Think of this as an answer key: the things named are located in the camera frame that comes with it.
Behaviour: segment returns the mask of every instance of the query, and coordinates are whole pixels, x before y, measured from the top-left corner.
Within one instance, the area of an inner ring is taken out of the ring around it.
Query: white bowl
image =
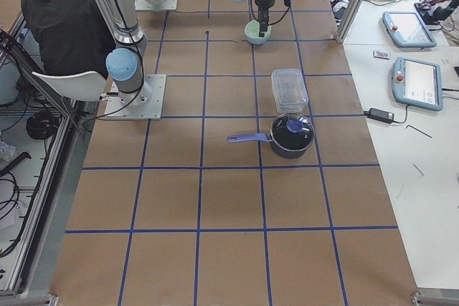
[[[271,26],[268,26],[268,30],[265,33],[265,37],[259,37],[258,32],[260,31],[260,23],[255,21],[249,21],[245,26],[244,33],[245,38],[251,44],[263,44],[265,43],[271,36]]]

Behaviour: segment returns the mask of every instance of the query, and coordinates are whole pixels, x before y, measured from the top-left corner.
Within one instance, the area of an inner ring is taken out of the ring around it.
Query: purple handle
[[[229,143],[241,143],[244,141],[264,141],[269,143],[271,141],[268,134],[264,133],[253,133],[253,134],[242,134],[242,135],[231,135],[227,138]]]

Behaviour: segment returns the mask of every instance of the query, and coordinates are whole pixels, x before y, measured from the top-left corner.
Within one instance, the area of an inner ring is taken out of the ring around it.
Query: white mounting plate
[[[145,83],[151,88],[151,96],[142,105],[128,105],[124,109],[106,115],[108,120],[159,120],[163,110],[164,90],[166,89],[166,75],[145,75]],[[118,92],[116,84],[113,83],[111,92]],[[112,113],[123,107],[118,97],[109,97],[105,114]]]
[[[135,0],[136,11],[138,12],[160,12],[160,11],[176,11],[178,0],[166,0],[161,5],[153,5],[147,2],[147,0]]]

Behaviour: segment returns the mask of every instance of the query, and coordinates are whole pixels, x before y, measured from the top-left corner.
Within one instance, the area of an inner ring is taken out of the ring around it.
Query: chair backrest
[[[36,72],[32,74],[46,82],[59,95],[85,102],[99,101],[107,82],[102,75],[94,71],[61,77]]]

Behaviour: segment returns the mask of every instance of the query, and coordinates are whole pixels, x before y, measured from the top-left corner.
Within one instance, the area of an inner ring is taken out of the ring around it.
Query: saucepan
[[[271,144],[273,151],[287,159],[302,156],[311,146],[314,139],[314,128],[305,116],[299,114],[282,114],[274,119],[270,133],[252,133],[228,136],[229,143],[243,141],[263,141]]]

